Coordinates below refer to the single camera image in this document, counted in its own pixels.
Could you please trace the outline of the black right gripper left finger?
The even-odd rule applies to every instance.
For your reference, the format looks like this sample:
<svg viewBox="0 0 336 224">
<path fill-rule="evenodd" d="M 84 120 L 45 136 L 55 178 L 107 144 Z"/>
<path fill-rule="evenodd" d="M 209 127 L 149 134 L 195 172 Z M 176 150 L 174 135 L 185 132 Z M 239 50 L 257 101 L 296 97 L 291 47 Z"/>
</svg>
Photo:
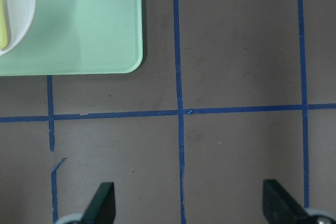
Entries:
<svg viewBox="0 0 336 224">
<path fill-rule="evenodd" d="M 113 224 L 116 216 L 113 182 L 101 183 L 81 217 L 81 223 Z"/>
</svg>

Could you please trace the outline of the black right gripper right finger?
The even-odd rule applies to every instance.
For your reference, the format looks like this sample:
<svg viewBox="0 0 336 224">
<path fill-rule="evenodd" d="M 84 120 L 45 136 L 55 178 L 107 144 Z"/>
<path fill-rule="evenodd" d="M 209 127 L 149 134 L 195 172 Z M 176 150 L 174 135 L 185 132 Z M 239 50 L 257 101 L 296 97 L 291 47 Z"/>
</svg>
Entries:
<svg viewBox="0 0 336 224">
<path fill-rule="evenodd" d="M 312 223 L 311 217 L 275 179 L 263 181 L 263 214 L 270 224 Z"/>
</svg>

